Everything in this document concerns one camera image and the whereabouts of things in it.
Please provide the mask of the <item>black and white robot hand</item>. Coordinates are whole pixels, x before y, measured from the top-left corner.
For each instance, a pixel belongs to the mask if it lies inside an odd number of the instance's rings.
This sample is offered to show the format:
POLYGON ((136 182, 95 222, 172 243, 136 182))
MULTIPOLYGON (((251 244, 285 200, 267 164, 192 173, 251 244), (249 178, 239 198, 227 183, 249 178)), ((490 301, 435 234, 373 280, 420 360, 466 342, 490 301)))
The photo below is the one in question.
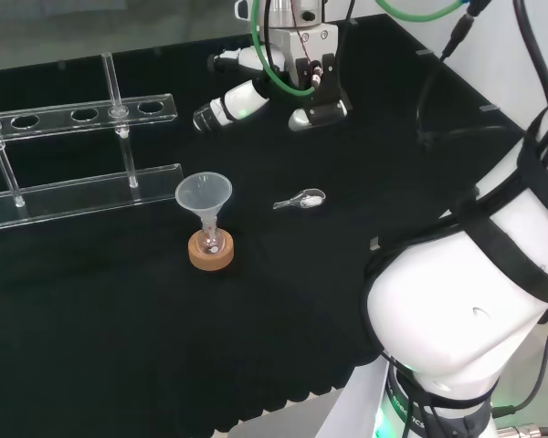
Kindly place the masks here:
POLYGON ((290 115, 291 130, 307 130, 345 118, 350 104, 339 84, 338 48, 338 27, 321 24, 299 31, 271 29, 269 43, 262 43, 260 50, 250 46, 211 55, 209 65, 213 70, 237 68, 251 78, 198 109, 193 115, 195 129, 220 130, 260 113, 270 102, 279 87, 264 71, 259 55, 273 61, 284 84, 299 90, 314 88, 290 115))

